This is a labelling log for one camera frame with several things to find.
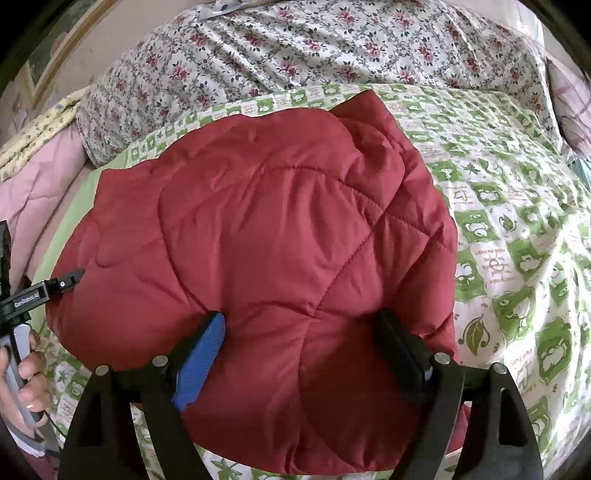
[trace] green patterned blanket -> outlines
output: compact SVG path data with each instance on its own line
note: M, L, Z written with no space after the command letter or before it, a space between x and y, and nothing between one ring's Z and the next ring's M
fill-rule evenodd
M509 96L399 84L307 87L187 113L133 143L104 168L128 168L158 157L187 132L228 115L330 109L364 89L379 95L419 149L458 225L454 311L460 360L476 367L507 364L549 477L591 425L591 196L554 151L535 115ZM78 192L36 280L51 274L69 235L92 207L99 176L100 170L91 174ZM46 326L41 333L55 387L51 414L67 431L89 372ZM142 413L133 411L150 474L161 478ZM200 451L219 480L279 476ZM441 478L451 477L457 457L457 452L447 456Z

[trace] black gripper frame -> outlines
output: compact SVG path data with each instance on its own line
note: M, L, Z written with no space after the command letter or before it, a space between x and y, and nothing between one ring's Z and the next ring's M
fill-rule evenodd
M173 404L177 373L217 312L167 355L115 372L97 367L78 403L59 480L148 480L130 404L141 404L166 480L212 480Z
M390 480L436 477L467 401L472 408L453 480L543 480L535 434L505 365L464 367L446 353L433 354L392 310L374 317L374 334L401 392L423 409L422 425Z

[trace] green cartoon print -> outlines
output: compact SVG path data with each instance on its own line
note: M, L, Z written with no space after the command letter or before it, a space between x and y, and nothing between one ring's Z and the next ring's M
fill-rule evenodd
M585 246L585 248L587 248L587 249L591 248L591 244L588 246L589 240L591 240L591 236L589 235L589 225L586 225L585 223L580 223L579 224L579 235L581 236L581 239L583 240L583 245Z
M579 393L581 382L576 381L571 391L566 391L562 398L562 405L565 413L569 413L579 404L581 395Z
M210 124L211 122L213 122L213 117L211 115L204 116L203 118L199 119L199 126L204 127L205 125Z
M219 480L238 480L242 475L241 471L234 470L234 467L239 465L237 462L228 465L227 460L222 458L220 461L212 460L212 464L219 468L219 472L217 473Z
M532 235L545 235L546 228L540 210L536 206L515 207L517 215L530 227Z
M325 106L324 100L314 100L313 102L308 103L310 108L322 108Z
M535 313L535 289L524 287L517 292L509 292L492 301L501 332L507 342L521 340L533 329Z
M591 290L591 258L588 255L576 254L574 262L581 269L587 290Z
M499 239L484 210L455 212L455 216L468 243L490 242Z
M519 168L521 169L521 173L523 173L527 180L537 183L538 185L543 184L540 172L538 172L538 169L536 167L528 163L522 162L519 164Z
M457 100L455 100L453 98L444 98L443 101L445 103L447 103L447 106L449 108L453 108L454 110L458 110L458 109L462 109L463 108L463 104L461 102L458 102Z
M429 167L433 176L439 181L463 180L462 174L451 161L436 161L428 163L427 167Z
M429 130L431 132L443 132L445 130L441 125L435 124L433 122L423 122L423 126L425 127L425 130Z
M501 215L499 217L499 223L505 229L505 233L514 232L517 228L517 222L512 220L508 215Z
M338 95L340 93L340 85L329 83L328 85L323 85L322 90L326 96L330 95Z
M450 97L454 97L456 100L463 100L466 98L466 94L461 90L449 90L448 93Z
M470 135L453 134L453 138L455 138L461 144L474 145L474 140L472 137L470 137Z
M497 159L499 160L503 160L503 161L511 161L513 160L513 155L510 155L508 153L502 152L500 150L489 150L489 152L494 155Z
M482 133L482 131L478 130L477 128L464 127L464 132L466 132L468 135L471 135L473 137L484 137L484 134Z
M527 118L525 115L520 114L517 117L517 121L522 125L524 128L529 128L532 126L531 120Z
M271 113L273 111L273 99L261 98L256 101L256 107L261 114Z
M506 203L501 189L494 183L471 183L472 190L484 206L501 205Z
M482 113L482 111L475 110L470 113L474 117L474 120L478 120L479 122L488 122L488 117L484 113Z
M241 107L241 105L228 107L228 108L226 108L226 113L228 116L239 115L240 113L242 113L242 107Z
M561 264L556 262L550 274L550 296L557 307L562 305L562 302L569 294L568 282L566 275L564 275L564 268Z
M450 124L452 121L449 119L449 116L443 115L442 113L434 113L431 115L433 119L440 124Z
M420 102L403 102L403 104L411 113L424 112Z
M392 83L390 84L390 90L392 90L393 92L408 92L408 89L402 85L401 83Z
M468 301L486 295L484 279L476 269L476 260L470 249L459 251L456 262L456 300Z
M484 160L483 158L478 159L478 163L491 177L499 179L503 183L506 183L507 176L503 171L503 165L500 162L494 160Z
M525 280L533 277L550 256L546 252L539 254L528 238L507 243L507 250L513 259L515 269Z
M491 334L486 330L482 321L483 317L484 315L480 315L470 320L464 329L462 338L457 341L459 345L465 343L474 356L478 355L479 348L484 348L491 342Z
M552 433L552 419L548 410L548 397L543 396L532 407L527 409L531 426L534 429L535 439L538 442L540 452L545 452L550 444Z
M452 157L465 157L468 155L468 150L457 143L442 143L441 146Z
M414 130L405 130L404 133L411 142L431 142L433 139L427 132L418 132Z
M570 324L556 317L535 334L540 378L546 385L563 371L572 358Z
M385 90L379 90L378 95L384 102L398 100L398 95L394 95L391 92L386 92Z
M531 203L540 203L542 201L542 197L535 189L525 189L525 194L531 200Z
M298 90L290 93L291 106L301 106L308 102L308 96L305 90Z

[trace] cable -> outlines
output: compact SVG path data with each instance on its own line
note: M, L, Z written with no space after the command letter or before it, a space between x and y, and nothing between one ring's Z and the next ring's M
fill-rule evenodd
M64 433L63 433L63 432L60 430L60 428L59 428L59 427L56 425L56 422L54 422L54 421L53 421L53 419L51 418L51 415L49 415L49 412L48 412L47 410L43 410L43 413L45 414L45 416L46 416L46 417L47 417L47 419L49 420L49 423L51 423L51 426L53 426L53 427L54 427L54 428L55 428L55 429L58 431L58 433L59 433L59 434L60 434L62 437L66 438L66 435L64 435Z

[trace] red quilted jacket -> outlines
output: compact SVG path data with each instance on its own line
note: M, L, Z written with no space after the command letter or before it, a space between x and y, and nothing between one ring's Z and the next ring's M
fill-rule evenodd
M128 369L219 310L226 340L183 414L197 444L278 473L391 469L418 410L368 316L392 307L454 355L456 245L418 151L373 92L330 112L232 116L102 173L54 271L85 276L47 320L89 368Z

